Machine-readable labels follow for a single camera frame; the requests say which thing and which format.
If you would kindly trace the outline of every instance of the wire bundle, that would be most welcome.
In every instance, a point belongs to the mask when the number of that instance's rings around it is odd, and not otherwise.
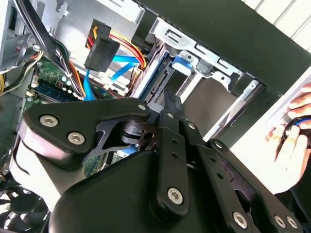
[[[93,35],[94,38],[97,39],[97,29],[98,27],[95,26],[93,29]],[[147,62],[145,57],[142,55],[141,51],[133,44],[131,43],[127,38],[125,38],[122,35],[119,35],[115,32],[110,32],[109,37],[115,41],[117,41],[121,46],[125,47],[128,49],[133,56],[139,61],[140,63],[140,68],[145,69],[147,66]],[[91,46],[94,45],[94,40],[91,36],[88,37],[88,42],[90,43]]]
[[[79,96],[84,98],[86,93],[83,89],[80,76],[75,69],[72,62],[69,60],[69,53],[67,48],[58,40],[55,40],[58,45],[56,50],[56,56],[59,59],[60,64],[62,65],[62,70],[65,72],[65,75],[69,78],[72,89]]]
[[[43,51],[40,51],[38,53],[37,58],[34,61],[26,62],[24,67],[23,67],[22,72],[19,75],[19,77],[11,85],[4,88],[4,90],[1,92],[0,96],[3,96],[6,93],[9,93],[9,92],[14,91],[15,89],[19,88],[21,86],[21,84],[24,82],[24,80],[26,79],[31,68],[34,67],[34,65],[42,58],[42,56],[43,56]]]

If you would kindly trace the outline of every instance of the black wire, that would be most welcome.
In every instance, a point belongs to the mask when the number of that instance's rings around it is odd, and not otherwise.
[[[7,90],[10,90],[11,88],[13,88],[13,87],[15,87],[15,86],[17,86],[17,85],[23,80],[23,77],[24,77],[24,75],[25,75],[25,72],[26,72],[28,66],[29,66],[31,63],[33,63],[33,61],[28,61],[28,62],[25,63],[25,65],[24,65],[24,67],[23,67],[23,69],[22,69],[22,71],[21,71],[19,77],[18,77],[11,85],[7,86],[7,87],[4,89],[4,92],[7,91]]]
[[[17,56],[17,60],[15,62],[16,67],[19,66],[24,60],[24,57],[25,57],[25,54],[26,54],[26,51],[28,48],[29,39],[30,39],[30,34],[26,36],[26,38],[24,39],[24,41],[20,47],[20,50],[19,50],[19,53]]]
[[[17,12],[44,53],[54,61],[55,44],[29,0],[14,0]]]

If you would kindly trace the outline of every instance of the hole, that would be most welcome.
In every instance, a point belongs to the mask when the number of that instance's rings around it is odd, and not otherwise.
[[[144,139],[146,141],[152,139],[155,135],[153,133],[146,133],[145,136],[144,136]]]
[[[173,156],[175,159],[178,159],[178,154],[177,154],[177,153],[173,152],[173,153],[172,153],[172,156]]]
[[[217,173],[217,176],[220,178],[220,179],[223,179],[224,177],[221,175],[221,174],[219,174],[219,173]]]
[[[251,204],[250,204],[249,200],[247,199],[246,195],[240,190],[235,190],[235,194],[237,195],[245,213],[250,212]]]

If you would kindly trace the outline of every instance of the green circuit board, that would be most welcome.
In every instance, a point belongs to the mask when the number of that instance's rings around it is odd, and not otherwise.
[[[57,68],[52,62],[45,62],[42,61],[40,66],[40,72],[38,75],[39,79],[43,79],[51,84],[56,85],[57,82],[62,83],[64,85],[64,82],[62,81],[62,77],[64,77],[64,73]]]

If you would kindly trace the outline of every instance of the metal screw head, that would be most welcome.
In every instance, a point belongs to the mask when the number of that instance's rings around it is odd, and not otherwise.
[[[220,142],[217,142],[217,141],[215,142],[215,145],[219,147],[220,149],[223,147],[222,144],[220,144]]]
[[[178,189],[169,188],[169,190],[167,191],[167,195],[174,204],[181,205],[183,203],[183,195]]]
[[[68,140],[69,142],[76,144],[76,145],[81,145],[83,144],[86,139],[84,138],[84,136],[78,132],[72,132],[68,135]]]
[[[192,128],[193,130],[195,129],[195,125],[191,122],[188,123],[189,127]]]
[[[233,212],[233,219],[242,229],[247,228],[247,221],[242,214],[239,212]]]
[[[278,225],[280,225],[284,229],[286,228],[285,222],[279,216],[275,215],[274,218],[276,219]]]
[[[58,125],[58,120],[53,116],[45,115],[40,117],[40,123],[47,127],[54,127]]]
[[[142,104],[139,104],[138,108],[140,108],[141,110],[146,110],[146,107],[144,105],[142,105]]]
[[[33,50],[39,52],[41,48],[39,45],[33,45]]]
[[[173,114],[167,113],[167,115],[168,115],[170,118],[174,118],[174,115],[173,115]]]
[[[287,216],[286,218],[287,218],[287,221],[291,224],[292,227],[298,229],[297,223],[291,217]]]

